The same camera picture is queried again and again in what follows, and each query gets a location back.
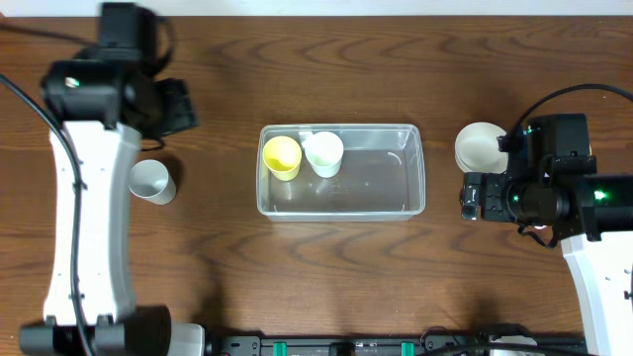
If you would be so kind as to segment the grey plastic bowl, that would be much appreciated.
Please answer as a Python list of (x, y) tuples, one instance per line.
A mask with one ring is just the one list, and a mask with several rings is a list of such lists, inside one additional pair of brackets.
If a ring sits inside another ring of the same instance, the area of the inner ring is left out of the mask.
[(486, 122), (462, 128), (455, 140), (455, 159), (464, 173), (504, 173), (508, 154), (498, 149), (497, 138), (506, 134), (499, 126)]

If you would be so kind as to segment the grey plastic cup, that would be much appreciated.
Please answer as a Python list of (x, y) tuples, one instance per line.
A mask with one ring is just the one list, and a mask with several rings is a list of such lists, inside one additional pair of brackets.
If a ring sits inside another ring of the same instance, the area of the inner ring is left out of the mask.
[(133, 166), (129, 177), (130, 191), (155, 205), (166, 205), (176, 196), (177, 187), (167, 167), (157, 160), (143, 160)]

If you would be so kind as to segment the yellow plastic cup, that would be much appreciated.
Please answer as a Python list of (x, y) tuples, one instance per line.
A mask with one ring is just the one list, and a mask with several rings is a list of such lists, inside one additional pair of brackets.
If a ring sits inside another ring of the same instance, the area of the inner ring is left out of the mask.
[(302, 159), (302, 148), (289, 136), (275, 136), (264, 144), (264, 164), (280, 181), (287, 182), (296, 178)]

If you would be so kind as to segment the white plastic cup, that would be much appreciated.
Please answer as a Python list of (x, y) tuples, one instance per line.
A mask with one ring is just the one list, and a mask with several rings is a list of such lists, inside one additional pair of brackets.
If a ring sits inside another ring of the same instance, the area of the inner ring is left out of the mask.
[(303, 148), (315, 174), (321, 178), (332, 178), (341, 165), (344, 145), (335, 133), (320, 132), (310, 136)]

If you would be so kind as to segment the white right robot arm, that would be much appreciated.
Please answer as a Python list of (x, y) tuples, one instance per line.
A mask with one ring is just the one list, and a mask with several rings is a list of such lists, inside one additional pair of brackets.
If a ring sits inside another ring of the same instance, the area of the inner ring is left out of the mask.
[(581, 307), (588, 352), (632, 352), (632, 178), (600, 175), (590, 151), (587, 118), (532, 118), (503, 135), (501, 173), (469, 172), (461, 193), (466, 220), (514, 223), (537, 243), (562, 248)]

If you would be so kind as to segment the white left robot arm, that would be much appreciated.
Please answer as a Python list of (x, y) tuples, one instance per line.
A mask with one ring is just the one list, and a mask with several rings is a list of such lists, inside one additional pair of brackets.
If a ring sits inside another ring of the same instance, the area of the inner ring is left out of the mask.
[(54, 63), (38, 113), (56, 172), (53, 273), (41, 321), (24, 325), (28, 355), (201, 355), (204, 328), (136, 302), (129, 270), (129, 180), (145, 139), (197, 120), (179, 79), (103, 60)]

